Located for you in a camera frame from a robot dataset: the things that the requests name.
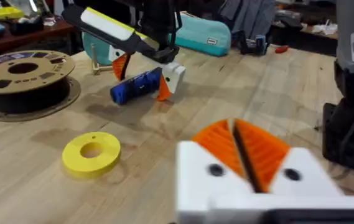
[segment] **gray bag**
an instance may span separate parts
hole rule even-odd
[[[266,35],[275,16],[275,0],[225,0],[218,16],[232,34],[244,31],[246,37]]]

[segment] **red object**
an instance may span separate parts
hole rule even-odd
[[[289,49],[289,46],[287,46],[287,45],[282,46],[282,47],[278,47],[277,49],[275,49],[275,53],[281,54],[281,53],[287,52],[288,49]]]

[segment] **orange 3d printed part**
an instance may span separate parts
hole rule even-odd
[[[257,192],[268,192],[289,146],[266,131],[235,119],[232,132],[221,120],[201,130],[193,141],[207,149],[242,178],[249,178]]]

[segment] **blue handheld device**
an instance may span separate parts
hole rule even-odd
[[[153,93],[159,89],[161,75],[161,68],[144,72],[114,86],[110,89],[110,96],[115,103],[123,105],[131,99]]]

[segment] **screw hole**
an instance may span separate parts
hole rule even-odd
[[[295,170],[295,169],[285,169],[284,170],[284,175],[290,179],[290,180],[293,180],[293,181],[299,181],[301,180],[301,175],[300,173]]]
[[[221,177],[224,175],[224,169],[218,164],[211,164],[208,166],[208,171],[215,177]]]

